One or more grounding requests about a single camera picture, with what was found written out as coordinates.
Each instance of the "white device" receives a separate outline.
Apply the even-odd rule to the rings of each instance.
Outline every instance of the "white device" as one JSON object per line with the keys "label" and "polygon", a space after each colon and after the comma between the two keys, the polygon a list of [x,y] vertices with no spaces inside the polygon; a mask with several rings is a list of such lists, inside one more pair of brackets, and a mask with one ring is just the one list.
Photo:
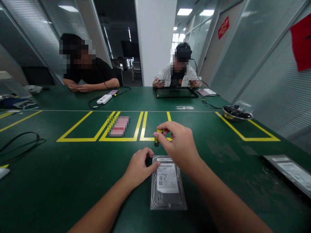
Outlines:
{"label": "white device", "polygon": [[106,104],[111,98],[112,98],[112,95],[109,95],[109,94],[104,95],[97,101],[97,104]]}
{"label": "white device", "polygon": [[0,179],[3,178],[6,174],[8,174],[10,169],[0,168]]}
{"label": "white device", "polygon": [[210,95],[210,94],[216,94],[216,92],[213,92],[211,89],[205,88],[203,89],[203,91],[206,92],[206,94]]}

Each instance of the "yellow tape outline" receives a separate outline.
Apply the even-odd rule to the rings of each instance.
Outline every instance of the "yellow tape outline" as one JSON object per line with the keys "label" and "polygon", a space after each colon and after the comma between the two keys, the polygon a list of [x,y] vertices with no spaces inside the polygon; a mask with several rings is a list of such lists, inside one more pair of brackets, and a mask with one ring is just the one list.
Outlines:
{"label": "yellow tape outline", "polygon": [[104,128],[108,124],[108,121],[111,119],[111,117],[116,113],[115,111],[110,114],[110,116],[107,118],[103,126],[99,129],[95,137],[93,138],[66,138],[68,134],[70,134],[78,125],[82,123],[89,115],[91,115],[93,111],[88,112],[81,120],[79,120],[74,126],[72,126],[64,135],[62,135],[56,142],[92,142],[97,141],[101,133],[103,132]]}
{"label": "yellow tape outline", "polygon": [[99,139],[99,141],[137,141],[138,138],[138,132],[140,129],[140,125],[142,122],[142,118],[143,118],[143,113],[144,112],[140,112],[139,118],[138,118],[138,122],[136,125],[136,129],[135,129],[135,133],[134,133],[134,137],[132,138],[106,138],[108,132],[110,131],[110,129],[112,128],[114,122],[117,120],[120,112],[118,112],[115,117],[113,118],[113,120],[110,122],[110,124],[108,125],[107,129],[105,130],[103,136],[101,136],[101,138]]}
{"label": "yellow tape outline", "polygon": [[1,114],[0,115],[0,119],[2,119],[2,118],[4,118],[4,117],[7,117],[7,116],[9,116],[9,115],[11,115],[11,114],[13,114],[12,112],[6,112],[6,113],[4,113],[4,114]]}
{"label": "yellow tape outline", "polygon": [[[166,112],[166,113],[167,113],[167,119],[168,119],[168,121],[172,121],[171,114],[170,114],[169,112]],[[142,131],[141,131],[141,133],[140,133],[140,138],[139,138],[140,141],[154,141],[154,140],[155,140],[155,138],[145,138],[147,117],[148,117],[148,112],[145,112],[145,114],[144,114],[144,120],[143,120],[143,126],[142,126]]]}
{"label": "yellow tape outline", "polygon": [[9,125],[9,126],[7,126],[7,127],[4,127],[3,129],[0,129],[0,133],[1,133],[2,131],[4,131],[4,130],[8,129],[8,128],[11,128],[11,127],[14,126],[14,125],[17,125],[18,123],[21,123],[21,122],[24,121],[24,120],[27,120],[28,118],[33,117],[34,115],[37,115],[37,114],[40,113],[40,112],[42,112],[42,110],[41,110],[41,111],[37,111],[36,113],[31,114],[31,115],[29,115],[29,116],[27,116],[27,117],[25,117],[25,118],[23,118],[23,119],[21,119],[21,120],[15,122],[15,123],[13,123],[13,124],[11,124],[11,125]]}
{"label": "yellow tape outline", "polygon": [[240,138],[242,138],[243,141],[281,141],[271,133],[269,133],[267,130],[262,128],[261,126],[257,125],[255,122],[252,120],[248,120],[250,123],[255,125],[258,129],[266,133],[267,135],[270,136],[270,138],[246,138],[244,137],[236,128],[234,128],[222,115],[219,114],[219,112],[215,112]]}

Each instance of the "ceiling light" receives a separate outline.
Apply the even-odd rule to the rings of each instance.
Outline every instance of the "ceiling light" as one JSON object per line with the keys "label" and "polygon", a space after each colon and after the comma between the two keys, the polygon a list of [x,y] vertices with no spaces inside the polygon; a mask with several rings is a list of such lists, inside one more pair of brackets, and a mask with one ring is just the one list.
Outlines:
{"label": "ceiling light", "polygon": [[257,11],[246,11],[246,12],[243,12],[242,13],[242,17],[247,17],[247,16],[250,16],[252,14],[256,14]]}
{"label": "ceiling light", "polygon": [[202,16],[212,16],[214,14],[214,10],[204,10],[200,15]]}
{"label": "ceiling light", "polygon": [[177,15],[189,15],[192,9],[180,8]]}
{"label": "ceiling light", "polygon": [[73,6],[64,6],[64,5],[59,5],[60,8],[63,8],[67,11],[70,12],[79,12],[76,8],[74,8]]}

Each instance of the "white shirt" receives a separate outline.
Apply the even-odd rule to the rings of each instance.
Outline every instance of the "white shirt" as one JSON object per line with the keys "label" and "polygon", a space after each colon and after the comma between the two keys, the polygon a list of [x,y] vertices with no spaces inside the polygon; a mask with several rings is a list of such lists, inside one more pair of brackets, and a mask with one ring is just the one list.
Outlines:
{"label": "white shirt", "polygon": [[[159,80],[165,80],[165,86],[169,87],[171,85],[171,70],[173,70],[173,64],[168,64],[164,66],[160,72],[156,75],[156,78],[159,78]],[[195,70],[191,67],[191,65],[187,65],[187,71],[182,79],[181,86],[182,87],[190,87],[190,80],[202,80],[201,77],[198,77]]]}

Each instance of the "red cloth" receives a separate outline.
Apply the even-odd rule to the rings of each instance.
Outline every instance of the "red cloth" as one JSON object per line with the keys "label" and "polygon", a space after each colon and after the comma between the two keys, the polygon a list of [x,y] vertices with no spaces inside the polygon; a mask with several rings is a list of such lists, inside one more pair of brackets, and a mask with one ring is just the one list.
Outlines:
{"label": "red cloth", "polygon": [[311,68],[311,14],[291,27],[298,71]]}

